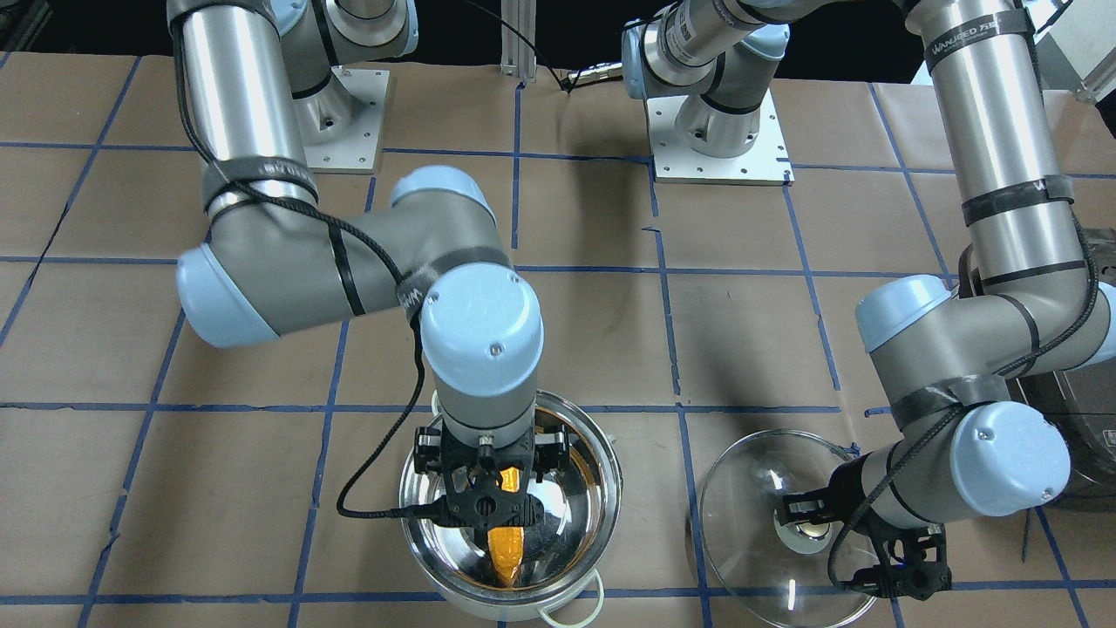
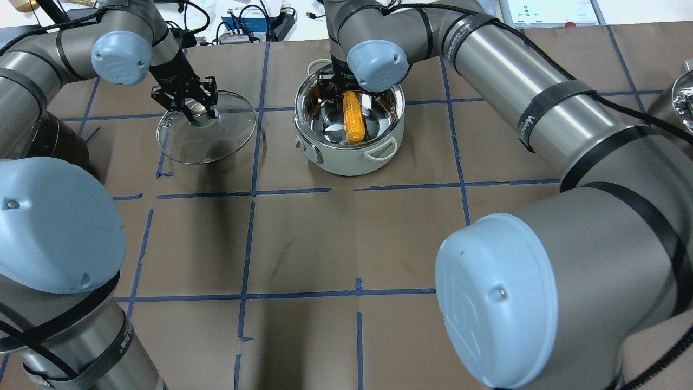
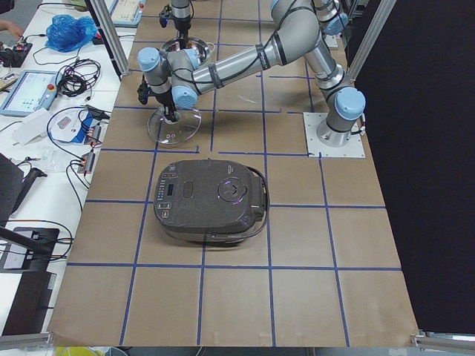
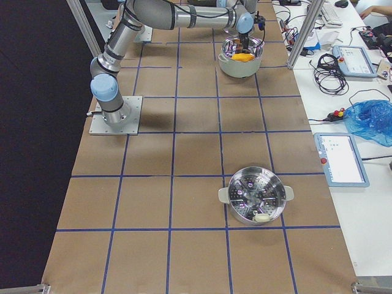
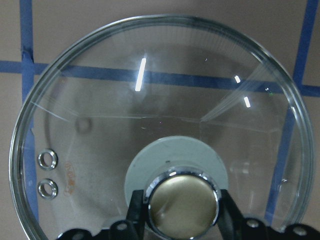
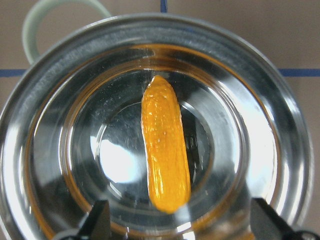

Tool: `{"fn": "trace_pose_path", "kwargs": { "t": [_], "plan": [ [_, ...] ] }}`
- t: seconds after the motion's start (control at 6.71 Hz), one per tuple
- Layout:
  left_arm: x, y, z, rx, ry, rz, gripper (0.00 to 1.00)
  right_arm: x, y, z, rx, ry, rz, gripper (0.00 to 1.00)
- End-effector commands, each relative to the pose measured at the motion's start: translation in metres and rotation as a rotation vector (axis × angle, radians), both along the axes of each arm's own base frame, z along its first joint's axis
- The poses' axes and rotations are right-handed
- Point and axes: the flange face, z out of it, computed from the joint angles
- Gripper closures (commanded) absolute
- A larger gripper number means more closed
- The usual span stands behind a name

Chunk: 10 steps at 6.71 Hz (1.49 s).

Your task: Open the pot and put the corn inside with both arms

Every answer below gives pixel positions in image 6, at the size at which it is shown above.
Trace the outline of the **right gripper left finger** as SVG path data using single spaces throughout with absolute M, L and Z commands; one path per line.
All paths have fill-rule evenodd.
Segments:
M 110 207 L 108 200 L 98 200 L 80 228 L 57 233 L 54 240 L 108 240 L 110 237 Z

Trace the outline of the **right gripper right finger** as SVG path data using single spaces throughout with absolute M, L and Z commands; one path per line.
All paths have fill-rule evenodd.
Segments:
M 250 229 L 256 240 L 318 240 L 307 230 L 294 230 L 263 198 L 250 202 Z

